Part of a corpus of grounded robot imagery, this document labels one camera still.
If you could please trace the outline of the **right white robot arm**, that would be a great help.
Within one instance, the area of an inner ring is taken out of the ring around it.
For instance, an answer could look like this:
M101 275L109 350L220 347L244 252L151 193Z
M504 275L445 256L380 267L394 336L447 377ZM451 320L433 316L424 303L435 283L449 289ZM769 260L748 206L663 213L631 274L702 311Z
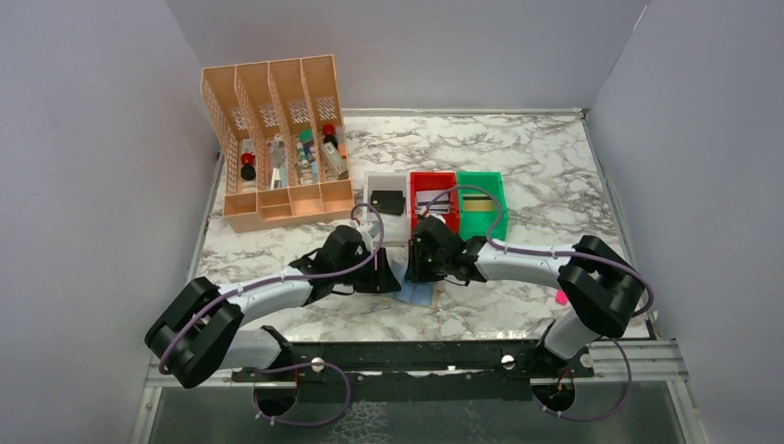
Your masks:
M593 341L619 339L638 314L642 276L596 236L548 251L475 236L463 240L440 219L428 216L408 244L409 282L448 277L472 282L518 281L562 290L570 310L555 320L536 346L542 360L566 363Z

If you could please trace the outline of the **white credit card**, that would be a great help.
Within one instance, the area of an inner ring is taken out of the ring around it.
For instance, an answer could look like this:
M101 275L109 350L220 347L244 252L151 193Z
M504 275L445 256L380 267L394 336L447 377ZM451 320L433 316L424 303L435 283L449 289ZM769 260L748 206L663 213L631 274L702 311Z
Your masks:
M451 194L444 190L416 191L415 203L419 215L425 212L441 215L452 212Z

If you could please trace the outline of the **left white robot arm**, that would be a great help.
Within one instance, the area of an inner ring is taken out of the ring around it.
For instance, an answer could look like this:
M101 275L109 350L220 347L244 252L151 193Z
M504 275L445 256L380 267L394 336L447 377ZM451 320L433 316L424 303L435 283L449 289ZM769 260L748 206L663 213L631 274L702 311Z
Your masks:
M220 369L267 368L282 353L282 339L263 332L243 351L235 342L240 328L318 302L337 286L359 293L398 290L386 247L367 231L340 225L321 247L256 280L218 286L196 277L153 322L143 342L158 358L160 373L173 376L185 389Z

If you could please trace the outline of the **grey black striped card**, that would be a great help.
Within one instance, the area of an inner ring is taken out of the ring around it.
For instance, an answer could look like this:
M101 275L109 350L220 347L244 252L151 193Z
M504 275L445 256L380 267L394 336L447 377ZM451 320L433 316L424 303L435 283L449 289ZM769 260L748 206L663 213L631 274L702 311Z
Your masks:
M392 216L402 216L407 206L400 190L375 190L370 194L370 204L380 214Z

